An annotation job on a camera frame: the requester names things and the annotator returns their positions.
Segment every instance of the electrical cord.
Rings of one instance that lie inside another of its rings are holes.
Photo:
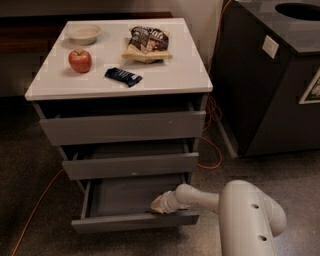
[[[232,0],[229,0],[223,7],[222,7],[222,11],[221,11],[221,15],[220,15],[220,19],[219,19],[219,24],[218,24],[218,31],[217,31],[217,39],[216,39],[216,44],[215,44],[215,47],[214,47],[214,50],[213,50],[213,54],[212,54],[212,58],[210,59],[210,62],[209,62],[209,65],[208,65],[208,70],[210,71],[211,69],[211,65],[212,65],[212,60],[216,54],[216,51],[219,47],[219,43],[220,43],[220,37],[221,37],[221,24],[222,24],[222,19],[223,19],[223,15],[227,9],[227,7],[231,4]],[[212,121],[215,121],[215,122],[219,122],[221,119],[222,119],[222,111],[221,109],[218,107],[215,99],[212,97],[211,94],[208,94],[208,101],[207,101],[207,106],[206,106],[206,112],[207,112],[207,116],[208,116],[208,120],[204,123],[204,129],[203,131],[206,131]],[[210,140],[204,138],[204,137],[200,137],[200,139],[206,141],[207,143],[209,143],[211,146],[213,146],[216,151],[218,152],[218,155],[219,155],[219,160],[218,160],[218,163],[213,165],[213,166],[205,166],[205,165],[202,165],[200,163],[197,164],[198,167],[201,167],[203,169],[208,169],[208,170],[212,170],[212,169],[216,169],[218,168],[221,163],[222,163],[222,153],[220,151],[220,149],[213,143],[211,142]]]
[[[47,193],[47,191],[49,190],[49,188],[51,187],[51,185],[54,183],[54,181],[59,177],[59,175],[60,175],[63,171],[64,171],[64,169],[61,169],[61,170],[56,174],[56,176],[51,180],[51,182],[49,183],[49,185],[47,186],[47,188],[45,189],[45,191],[42,193],[40,199],[38,200],[36,206],[34,207],[32,213],[31,213],[31,215],[30,215],[30,217],[29,217],[29,219],[28,219],[28,221],[27,221],[27,223],[26,223],[26,225],[25,225],[25,227],[24,227],[24,229],[23,229],[23,231],[22,231],[22,233],[21,233],[21,235],[20,235],[19,241],[17,242],[17,244],[16,244],[16,246],[15,246],[15,248],[14,248],[11,256],[14,256],[14,255],[16,254],[16,252],[17,252],[17,250],[18,250],[18,248],[19,248],[19,246],[20,246],[20,244],[21,244],[21,241],[22,241],[22,239],[23,239],[23,237],[24,237],[24,234],[26,233],[27,228],[28,228],[28,226],[29,226],[29,224],[30,224],[30,222],[31,222],[31,220],[32,220],[32,218],[33,218],[33,215],[35,214],[36,210],[38,209],[38,206],[40,205],[43,197],[45,196],[45,194]]]

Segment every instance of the small bowl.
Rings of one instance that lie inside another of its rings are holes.
[[[95,25],[74,26],[67,30],[66,35],[76,44],[89,45],[97,40],[101,28]]]

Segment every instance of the orange cable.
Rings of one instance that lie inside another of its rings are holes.
[[[221,11],[221,15],[220,15],[220,20],[219,20],[219,26],[218,26],[218,31],[217,31],[217,43],[216,43],[216,46],[215,46],[215,50],[218,49],[218,46],[219,46],[219,43],[220,43],[220,34],[221,34],[221,24],[222,24],[222,18],[223,18],[223,15],[224,15],[224,12],[226,11],[227,7],[229,6],[229,4],[231,4],[232,0],[229,0],[225,6],[222,8],[222,11]]]
[[[207,101],[207,106],[206,106],[206,112],[207,112],[207,115],[208,115],[208,120],[205,121],[204,123],[204,129],[203,131],[206,131],[210,124],[212,123],[212,121],[215,121],[215,122],[219,122],[221,119],[222,119],[222,111],[221,109],[218,107],[215,99],[209,94],[208,95],[208,101]],[[217,113],[218,112],[218,118],[216,119],[214,117],[214,113]]]
[[[217,169],[217,168],[221,165],[221,163],[222,163],[222,154],[221,154],[221,151],[220,151],[219,148],[218,148],[215,144],[213,144],[210,140],[208,140],[208,139],[206,139],[206,138],[204,138],[204,137],[200,137],[200,139],[208,142],[211,146],[213,146],[213,147],[217,150],[217,152],[218,152],[218,154],[219,154],[219,161],[218,161],[218,163],[217,163],[216,165],[213,165],[213,166],[205,166],[205,165],[202,165],[202,164],[199,164],[199,163],[197,164],[197,166],[198,166],[198,167],[201,167],[201,168],[203,168],[203,169],[208,169],[208,170]]]
[[[49,190],[49,188],[51,187],[51,185],[53,184],[53,182],[58,178],[58,176],[59,176],[63,171],[64,171],[64,169],[61,169],[61,170],[56,174],[56,176],[51,180],[51,182],[49,183],[49,185],[47,186],[47,188],[45,189],[45,191],[42,193],[42,195],[41,195],[38,203],[37,203],[36,206],[34,207],[32,213],[31,213],[31,215],[30,215],[30,217],[29,217],[29,219],[28,219],[28,221],[27,221],[27,223],[26,223],[26,225],[25,225],[25,227],[24,227],[24,229],[23,229],[23,231],[22,231],[22,233],[21,233],[21,236],[20,236],[20,238],[19,238],[19,241],[17,242],[17,244],[16,244],[16,246],[15,246],[15,248],[14,248],[11,256],[14,256],[14,255],[16,254],[16,252],[17,252],[17,250],[18,250],[18,248],[19,248],[19,245],[21,244],[21,241],[22,241],[22,239],[23,239],[23,237],[24,237],[24,234],[26,233],[27,228],[28,228],[28,226],[29,226],[29,224],[30,224],[30,222],[31,222],[31,219],[33,218],[33,215],[35,214],[35,212],[36,212],[36,210],[37,210],[40,202],[42,201],[43,197],[45,196],[45,194],[47,193],[47,191]]]

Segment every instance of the drawer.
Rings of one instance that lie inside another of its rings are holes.
[[[71,180],[192,172],[199,154],[187,140],[159,140],[63,146],[62,163]]]
[[[184,182],[180,174],[89,181],[81,218],[72,226],[78,233],[95,233],[196,224],[197,211],[161,215],[150,208],[157,196]]]
[[[44,102],[39,105],[46,119],[41,119],[40,125],[55,146],[201,135],[206,113],[195,110],[192,101],[139,99],[68,101],[51,108]]]

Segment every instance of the snack bag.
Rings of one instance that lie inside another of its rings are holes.
[[[167,51],[169,33],[157,28],[134,27],[131,29],[131,40],[122,54],[125,59],[152,63],[157,60],[171,59]]]

